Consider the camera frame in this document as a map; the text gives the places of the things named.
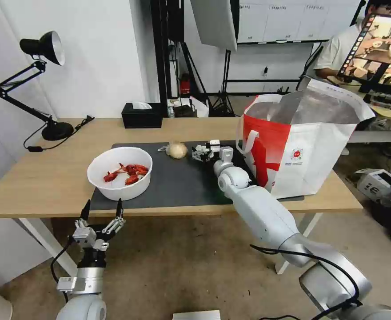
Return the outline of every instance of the bag handle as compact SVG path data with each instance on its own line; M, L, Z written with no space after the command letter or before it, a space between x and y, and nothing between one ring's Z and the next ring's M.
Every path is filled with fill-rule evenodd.
M259 138L259 132L255 130L251 130L249 133L249 136L247 137L246 146L244 147L244 150L240 148L239 146L239 140L240 140L240 128L241 128L241 122L243 121L243 116L240 117L239 122L237 124L237 132L235 133L235 148L241 153L241 154L247 154L249 153L252 148L253 144L255 143L255 139Z

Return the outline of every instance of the white bowl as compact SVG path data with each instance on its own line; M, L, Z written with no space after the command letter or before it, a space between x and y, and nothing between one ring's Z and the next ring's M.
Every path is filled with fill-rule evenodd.
M107 171L114 172L123 165L141 164L148 168L148 173L134 184L125 185L128 175L119 174L113 181L105 182ZM143 193L150 184L152 158L148 152L135 147L119 147L101 153L88 167L88 180L108 199L129 200Z

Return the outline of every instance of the black desk lamp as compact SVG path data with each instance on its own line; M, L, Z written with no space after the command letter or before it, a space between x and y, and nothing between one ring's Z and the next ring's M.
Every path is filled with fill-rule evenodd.
M19 42L19 46L23 52L31 55L35 62L28 68L0 82L0 98L44 121L46 127L41 132L41 135L45 140L55 141L70 137L74 131L72 125L66 122L56 122L51 115L31 108L8 95L13 89L37 77L46 70L46 61L43 61L40 56L44 56L46 59L60 66L64 65L65 54L58 34L55 31L50 31L44 34L40 40L22 39ZM30 75L26 79L12 81L33 68L38 69L38 72Z

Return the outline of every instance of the red and white bag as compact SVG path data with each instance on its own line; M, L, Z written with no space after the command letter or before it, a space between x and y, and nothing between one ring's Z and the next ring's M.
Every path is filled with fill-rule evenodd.
M311 80L304 91L257 96L242 116L243 149L240 124L236 147L275 198L316 194L356 125L374 116L356 94Z

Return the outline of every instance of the lamp arm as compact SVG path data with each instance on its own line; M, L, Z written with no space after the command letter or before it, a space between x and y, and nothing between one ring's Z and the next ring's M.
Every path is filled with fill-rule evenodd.
M32 68L37 68L38 72L30 75L26 79L10 82L11 80L17 78L18 76L20 76L21 74L31 70ZM40 120L42 120L42 121L44 121L46 123L51 123L51 122L55 122L52 119L52 116L46 116L43 113L39 112L38 110L36 110L34 108L31 108L31 107L23 104L22 102L14 99L14 98L12 98L12 97L10 97L8 95L9 91L12 91L13 89L23 85L24 83L28 82L29 80L31 80L31 79L37 77L38 75L44 73L45 70L46 70L46 62L43 61L43 60L37 60L33 64L31 64L29 67L25 68L24 70L19 71L17 74L15 74L15 75L7 78L6 80L0 82L0 98L2 98L3 100L6 100L7 102L17 106L18 108L20 108L20 109L22 109L22 110L32 114L33 116L39 118Z

